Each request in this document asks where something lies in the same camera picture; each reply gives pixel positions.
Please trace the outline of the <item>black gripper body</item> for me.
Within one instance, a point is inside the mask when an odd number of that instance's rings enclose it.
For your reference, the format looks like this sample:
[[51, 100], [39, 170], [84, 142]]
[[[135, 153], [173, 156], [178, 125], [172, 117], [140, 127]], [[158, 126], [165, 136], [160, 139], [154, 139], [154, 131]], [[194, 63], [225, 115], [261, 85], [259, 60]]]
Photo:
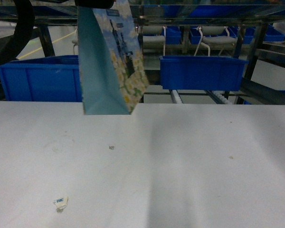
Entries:
[[88, 8], [111, 8], [115, 0], [75, 0], [75, 5]]

